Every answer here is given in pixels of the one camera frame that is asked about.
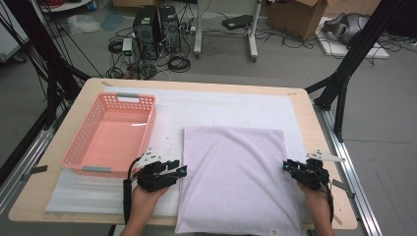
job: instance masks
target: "plastic basket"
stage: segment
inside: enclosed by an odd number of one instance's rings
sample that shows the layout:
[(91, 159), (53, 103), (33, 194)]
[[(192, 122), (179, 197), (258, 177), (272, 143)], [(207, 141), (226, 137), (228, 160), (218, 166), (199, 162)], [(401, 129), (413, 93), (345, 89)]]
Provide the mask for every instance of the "plastic basket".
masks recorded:
[(62, 159), (78, 174), (120, 177), (146, 152), (156, 116), (155, 97), (102, 92)]

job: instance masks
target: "lavender cloth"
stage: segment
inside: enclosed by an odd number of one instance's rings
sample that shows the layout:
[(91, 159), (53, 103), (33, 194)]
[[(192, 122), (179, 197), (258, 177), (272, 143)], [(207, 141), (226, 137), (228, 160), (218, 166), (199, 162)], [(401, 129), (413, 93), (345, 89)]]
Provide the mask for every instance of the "lavender cloth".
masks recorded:
[(281, 169), (283, 132), (186, 127), (176, 233), (301, 235), (296, 185)]

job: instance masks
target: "concrete floor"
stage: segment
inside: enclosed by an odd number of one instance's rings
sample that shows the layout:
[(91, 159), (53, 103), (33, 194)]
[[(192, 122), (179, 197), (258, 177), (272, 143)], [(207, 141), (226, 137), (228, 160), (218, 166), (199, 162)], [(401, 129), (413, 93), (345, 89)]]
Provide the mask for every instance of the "concrete floor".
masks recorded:
[[(85, 9), (70, 11), (87, 14)], [(91, 13), (100, 23), (108, 20), (111, 11), (99, 9)], [(221, 17), (205, 20), (207, 25), (221, 29)], [(74, 35), (98, 71), (109, 67), (108, 38), (132, 25), (123, 18), (113, 30)], [(260, 19), (260, 27), (265, 19)], [(97, 72), (64, 37), (75, 66), (96, 75)], [(257, 40), (259, 59), (249, 58), (246, 38), (214, 34), (204, 37), (200, 59), (189, 55), (192, 67), (184, 74), (168, 72), (171, 81), (306, 88), (331, 75), (340, 60), (325, 56), (316, 45), (313, 49), (293, 49), (281, 44), (281, 37)], [(343, 123), (343, 138), (356, 171), (365, 189), (372, 210), (384, 235), (414, 235), (417, 232), (417, 119), (415, 88), (417, 88), (417, 53), (402, 49), (389, 52), (388, 60), (376, 60), (375, 66), (364, 61), (349, 84)], [(168, 77), (159, 73), (157, 81)], [(311, 94), (316, 98), (318, 92)], [(10, 155), (46, 106), (41, 87), (31, 63), (0, 64), (0, 164)], [(0, 235), (106, 235), (110, 225), (52, 224), (11, 222), (9, 205), (0, 215)], [(159, 234), (154, 228), (148, 235)], [(337, 235), (364, 235), (357, 230), (337, 231)]]

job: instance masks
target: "computer tower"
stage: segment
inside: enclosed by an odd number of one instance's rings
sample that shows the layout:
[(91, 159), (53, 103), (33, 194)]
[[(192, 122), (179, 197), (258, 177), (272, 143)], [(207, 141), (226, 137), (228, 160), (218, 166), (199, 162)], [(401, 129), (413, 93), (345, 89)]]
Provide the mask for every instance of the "computer tower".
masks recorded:
[(165, 52), (180, 52), (180, 30), (179, 21), (174, 6), (159, 8), (160, 23), (162, 28), (162, 40)]
[(133, 22), (141, 59), (156, 60), (157, 46), (161, 42), (161, 32), (157, 9), (154, 5), (139, 6)]

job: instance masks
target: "white cloth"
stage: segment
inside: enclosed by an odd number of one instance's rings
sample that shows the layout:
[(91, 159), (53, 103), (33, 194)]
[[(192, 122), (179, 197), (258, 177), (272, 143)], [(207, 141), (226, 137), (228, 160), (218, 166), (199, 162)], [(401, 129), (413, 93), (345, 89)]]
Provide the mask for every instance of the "white cloth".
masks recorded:
[(186, 127), (176, 233), (301, 235), (279, 130)]

